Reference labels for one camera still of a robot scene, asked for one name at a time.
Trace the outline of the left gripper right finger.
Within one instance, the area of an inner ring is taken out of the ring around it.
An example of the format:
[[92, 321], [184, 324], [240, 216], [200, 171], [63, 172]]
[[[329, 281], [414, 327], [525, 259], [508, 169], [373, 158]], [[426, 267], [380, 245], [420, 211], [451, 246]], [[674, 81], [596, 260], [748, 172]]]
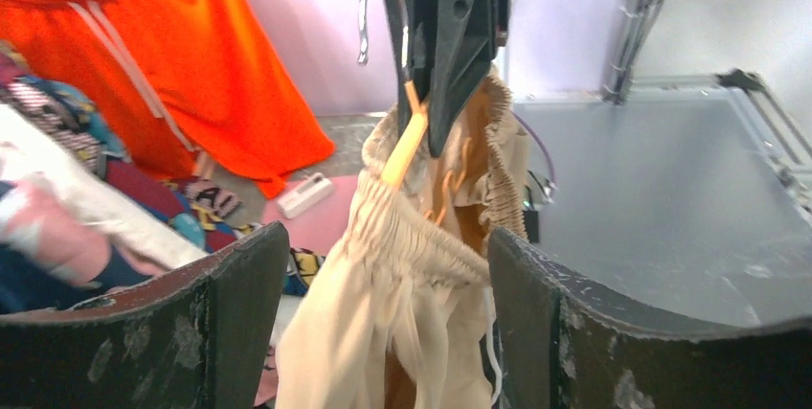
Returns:
[[505, 229], [488, 243], [513, 408], [807, 408], [811, 321], [736, 328], [635, 299]]

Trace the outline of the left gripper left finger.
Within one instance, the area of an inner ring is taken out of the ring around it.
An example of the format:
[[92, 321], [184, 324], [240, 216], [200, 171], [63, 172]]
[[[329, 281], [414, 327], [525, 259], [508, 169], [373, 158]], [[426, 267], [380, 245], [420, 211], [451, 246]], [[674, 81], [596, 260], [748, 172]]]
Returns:
[[250, 408], [289, 251], [279, 222], [69, 310], [1, 319], [5, 408]]

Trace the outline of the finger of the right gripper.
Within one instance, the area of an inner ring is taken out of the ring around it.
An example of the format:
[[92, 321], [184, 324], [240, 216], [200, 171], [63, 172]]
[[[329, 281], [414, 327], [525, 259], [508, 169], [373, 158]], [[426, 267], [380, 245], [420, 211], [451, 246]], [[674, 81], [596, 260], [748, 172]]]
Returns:
[[[418, 95], [424, 99], [430, 91], [431, 85], [431, 59], [429, 57], [426, 34], [428, 33], [427, 16], [423, 9], [427, 6], [427, 0], [405, 0], [409, 10], [411, 44], [410, 68], [413, 74], [414, 83], [417, 87]], [[401, 58], [401, 22], [396, 0], [384, 0], [391, 42], [393, 45], [395, 69], [397, 78], [397, 107], [408, 108], [406, 97], [402, 88], [402, 80], [399, 73], [399, 61]], [[401, 133], [408, 123], [408, 114], [397, 114], [397, 129]]]
[[414, 0], [413, 71], [418, 95], [429, 100], [427, 142], [434, 158], [497, 55], [507, 2]]

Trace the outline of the beige shorts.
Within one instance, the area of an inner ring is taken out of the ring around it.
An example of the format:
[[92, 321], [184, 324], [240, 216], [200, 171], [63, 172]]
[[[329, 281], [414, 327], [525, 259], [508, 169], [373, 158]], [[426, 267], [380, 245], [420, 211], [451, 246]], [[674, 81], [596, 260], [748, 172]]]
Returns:
[[528, 136], [491, 69], [433, 158], [382, 176], [395, 111], [366, 139], [344, 234], [276, 348], [279, 408], [488, 408], [495, 320], [487, 242], [523, 236]]

